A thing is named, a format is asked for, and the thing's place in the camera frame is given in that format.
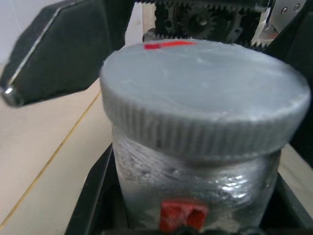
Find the jar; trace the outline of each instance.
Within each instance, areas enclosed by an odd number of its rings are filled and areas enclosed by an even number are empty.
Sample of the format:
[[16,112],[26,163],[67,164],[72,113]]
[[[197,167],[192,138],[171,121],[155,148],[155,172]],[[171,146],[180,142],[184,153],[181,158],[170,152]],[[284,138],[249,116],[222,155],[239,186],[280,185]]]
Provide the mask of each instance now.
[[101,87],[131,228],[157,229],[177,198],[207,206],[203,229],[259,225],[310,102],[297,71],[241,46],[165,40],[113,53]]

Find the jar lid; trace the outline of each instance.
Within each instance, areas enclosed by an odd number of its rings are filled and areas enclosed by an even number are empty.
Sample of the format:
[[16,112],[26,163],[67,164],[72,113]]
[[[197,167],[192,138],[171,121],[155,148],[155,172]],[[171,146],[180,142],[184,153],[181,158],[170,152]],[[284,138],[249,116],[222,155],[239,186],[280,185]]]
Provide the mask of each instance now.
[[310,89],[291,66],[238,45],[162,40],[104,62],[105,112],[131,139],[182,157],[242,159],[286,144]]

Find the black gear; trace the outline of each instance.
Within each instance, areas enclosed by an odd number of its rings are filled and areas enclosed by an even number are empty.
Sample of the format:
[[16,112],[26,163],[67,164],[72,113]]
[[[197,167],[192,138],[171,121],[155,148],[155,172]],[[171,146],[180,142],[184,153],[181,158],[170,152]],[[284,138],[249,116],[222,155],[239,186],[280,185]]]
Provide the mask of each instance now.
[[208,7],[190,6],[181,17],[181,28],[184,36],[195,39],[210,39],[215,29],[216,17]]
[[[208,19],[208,27],[196,27],[190,25],[192,15],[204,15]],[[197,39],[208,39],[213,41],[236,42],[238,38],[241,40],[251,40],[242,37],[248,35],[250,26],[247,30],[242,27],[242,19],[250,13],[246,10],[238,10],[236,8],[221,7],[218,5],[203,4],[185,4],[177,5],[173,3],[156,4],[156,34],[166,35],[170,37],[187,38],[193,37]]]

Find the gear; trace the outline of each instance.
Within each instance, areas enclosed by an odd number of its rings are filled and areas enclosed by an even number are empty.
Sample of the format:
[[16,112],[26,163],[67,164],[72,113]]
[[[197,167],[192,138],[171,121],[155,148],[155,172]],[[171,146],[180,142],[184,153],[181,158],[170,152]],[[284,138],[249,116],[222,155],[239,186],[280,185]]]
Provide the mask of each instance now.
[[250,40],[251,26],[242,27],[242,19],[249,11],[218,5],[204,6],[189,3],[177,6],[173,3],[156,4],[156,34],[179,38],[196,38],[213,41],[236,42]]
[[216,17],[213,10],[203,6],[189,6],[181,18],[181,28],[184,36],[195,39],[209,39],[215,28]]
[[227,9],[228,11],[247,11],[253,10],[257,12],[265,12],[270,6],[271,0],[224,0],[224,1],[208,1],[208,0],[135,0],[140,3],[155,3],[163,5],[172,5],[173,7],[188,6],[197,4],[202,7],[212,7],[215,9]]

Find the red mark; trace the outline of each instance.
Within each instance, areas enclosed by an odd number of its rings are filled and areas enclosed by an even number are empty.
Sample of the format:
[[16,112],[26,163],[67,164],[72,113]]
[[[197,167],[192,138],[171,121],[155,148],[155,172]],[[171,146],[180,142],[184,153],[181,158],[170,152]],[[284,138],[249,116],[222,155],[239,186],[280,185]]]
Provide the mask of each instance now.
[[163,201],[159,229],[165,233],[170,233],[181,226],[200,230],[208,211],[206,205],[191,199]]
[[165,42],[165,43],[153,43],[153,44],[144,44],[143,47],[146,50],[155,50],[160,49],[162,47],[178,47],[178,46],[189,46],[189,45],[196,45],[195,42],[190,41],[172,41],[172,42]]

